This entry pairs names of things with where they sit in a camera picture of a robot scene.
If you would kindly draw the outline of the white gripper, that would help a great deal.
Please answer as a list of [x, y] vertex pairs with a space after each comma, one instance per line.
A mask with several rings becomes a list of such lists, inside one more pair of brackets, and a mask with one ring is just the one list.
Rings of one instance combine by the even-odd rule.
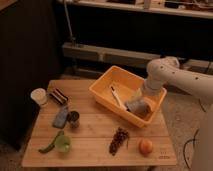
[[133, 99], [138, 100], [138, 99], [141, 99], [143, 96], [147, 97], [145, 99], [145, 102], [148, 104], [150, 111], [155, 112], [157, 103], [154, 100], [158, 100], [159, 95], [160, 95], [159, 90], [152, 90], [152, 89], [144, 88], [143, 91], [141, 89], [138, 89], [135, 92]]

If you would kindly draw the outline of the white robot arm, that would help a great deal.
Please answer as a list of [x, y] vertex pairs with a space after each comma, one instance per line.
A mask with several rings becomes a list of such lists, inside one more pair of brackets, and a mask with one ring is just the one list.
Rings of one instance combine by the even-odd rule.
[[183, 70], [175, 57], [154, 59], [146, 70], [148, 76], [140, 88], [143, 95], [155, 96], [168, 83], [208, 104], [200, 119], [190, 171], [213, 171], [213, 75]]

